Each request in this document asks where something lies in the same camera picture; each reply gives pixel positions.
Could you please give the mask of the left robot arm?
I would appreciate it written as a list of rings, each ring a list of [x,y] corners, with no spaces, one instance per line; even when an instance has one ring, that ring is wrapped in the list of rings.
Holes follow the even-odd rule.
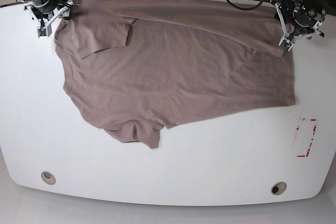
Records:
[[[237,6],[230,0],[226,2],[238,10],[250,11],[261,6],[265,0],[260,0],[257,5],[247,8]],[[275,18],[280,21],[282,27],[283,35],[279,45],[284,46],[288,51],[299,39],[324,37],[320,27],[325,21],[327,11],[332,8],[328,0],[280,0],[279,2],[270,1],[270,4],[276,8]]]

